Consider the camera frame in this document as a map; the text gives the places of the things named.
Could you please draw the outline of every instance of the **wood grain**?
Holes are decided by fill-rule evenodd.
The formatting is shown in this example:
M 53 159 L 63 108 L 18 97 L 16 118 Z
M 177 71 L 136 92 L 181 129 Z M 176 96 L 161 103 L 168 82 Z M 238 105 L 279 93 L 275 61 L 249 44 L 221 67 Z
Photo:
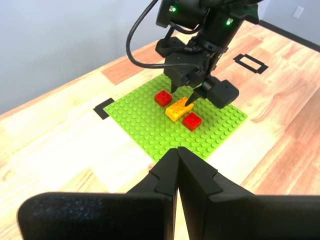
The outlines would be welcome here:
M 183 42 L 191 36 L 177 35 Z M 152 43 L 134 52 L 163 60 Z M 255 74 L 234 62 L 238 54 L 264 62 Z M 240 90 L 234 105 L 248 120 L 208 159 L 256 194 L 320 192 L 320 54 L 245 22 L 212 72 Z M 0 239 L 19 240 L 19 206 L 43 192 L 125 193 L 154 163 L 113 121 L 93 108 L 118 100 L 161 74 L 121 57 L 54 91 L 0 115 Z M 180 199 L 175 239 L 188 239 Z

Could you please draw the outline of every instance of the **black corner marker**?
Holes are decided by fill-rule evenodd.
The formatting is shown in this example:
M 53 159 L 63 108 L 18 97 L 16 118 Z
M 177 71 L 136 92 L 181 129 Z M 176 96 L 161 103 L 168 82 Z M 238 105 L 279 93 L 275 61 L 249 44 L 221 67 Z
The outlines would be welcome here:
M 98 114 L 100 116 L 100 118 L 102 118 L 102 120 L 105 120 L 107 117 L 109 117 L 109 114 L 106 113 L 104 108 L 106 106 L 112 104 L 114 101 L 115 100 L 113 100 L 112 98 L 109 98 L 108 100 L 97 105 L 93 110 L 96 112 L 96 114 Z
M 246 57 L 247 59 L 250 59 L 251 61 L 255 62 L 256 64 L 259 64 L 259 69 L 254 69 L 252 66 L 249 66 L 248 64 L 241 61 L 242 58 Z M 237 64 L 245 67 L 246 69 L 250 70 L 251 72 L 255 74 L 262 74 L 265 70 L 267 70 L 269 67 L 265 65 L 262 61 L 259 61 L 258 59 L 255 59 L 252 56 L 249 56 L 248 54 L 242 55 L 239 54 L 233 59 Z

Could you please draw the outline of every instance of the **orange lego brick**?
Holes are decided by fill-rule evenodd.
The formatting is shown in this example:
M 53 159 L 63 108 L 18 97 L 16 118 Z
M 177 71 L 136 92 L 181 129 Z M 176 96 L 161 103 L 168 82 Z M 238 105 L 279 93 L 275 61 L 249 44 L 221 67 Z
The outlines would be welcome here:
M 177 121 L 179 118 L 181 118 L 184 114 L 187 112 L 190 112 L 192 108 L 194 107 L 194 104 L 191 103 L 188 106 L 185 106 L 185 103 L 187 102 L 188 98 L 185 96 L 181 98 L 176 103 L 172 104 L 165 110 L 165 114 L 172 120 Z

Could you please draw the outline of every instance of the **red lego brick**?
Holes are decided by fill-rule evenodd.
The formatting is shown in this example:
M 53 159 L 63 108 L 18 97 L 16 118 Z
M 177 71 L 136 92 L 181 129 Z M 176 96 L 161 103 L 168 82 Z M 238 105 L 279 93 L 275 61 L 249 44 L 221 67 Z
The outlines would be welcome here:
M 167 106 L 172 101 L 172 96 L 165 90 L 162 90 L 157 95 L 154 96 L 154 101 L 161 107 Z
M 197 127 L 199 127 L 201 122 L 202 119 L 192 112 L 183 119 L 182 124 L 193 132 Z

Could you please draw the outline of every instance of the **white wall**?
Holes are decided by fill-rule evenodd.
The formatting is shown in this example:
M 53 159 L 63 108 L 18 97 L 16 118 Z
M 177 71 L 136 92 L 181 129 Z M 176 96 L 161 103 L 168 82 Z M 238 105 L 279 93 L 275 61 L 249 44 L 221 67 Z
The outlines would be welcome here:
M 299 19 L 292 17 L 297 7 L 304 8 Z M 319 9 L 320 0 L 270 0 L 262 20 L 320 45 Z
M 0 114 L 126 55 L 151 0 L 0 0 Z M 162 38 L 157 5 L 132 50 Z
M 263 0 L 263 1 L 258 3 L 258 6 L 259 6 L 258 7 L 259 20 L 264 18 L 269 3 L 270 3 L 270 0 Z

